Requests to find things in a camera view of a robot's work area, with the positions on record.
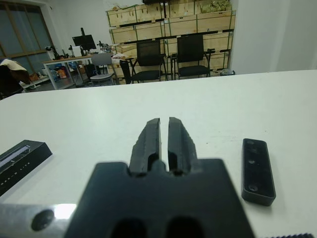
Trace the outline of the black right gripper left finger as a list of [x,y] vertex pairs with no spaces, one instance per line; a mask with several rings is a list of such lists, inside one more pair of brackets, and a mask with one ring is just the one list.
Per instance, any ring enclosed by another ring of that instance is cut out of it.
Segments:
[[148,121],[133,146],[129,173],[141,177],[151,171],[154,162],[161,160],[160,119]]

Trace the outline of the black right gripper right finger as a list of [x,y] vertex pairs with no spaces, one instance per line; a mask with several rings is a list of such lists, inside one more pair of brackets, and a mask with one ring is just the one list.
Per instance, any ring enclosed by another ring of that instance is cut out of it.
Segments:
[[195,144],[182,121],[170,117],[168,124],[169,171],[174,175],[188,174],[197,159]]

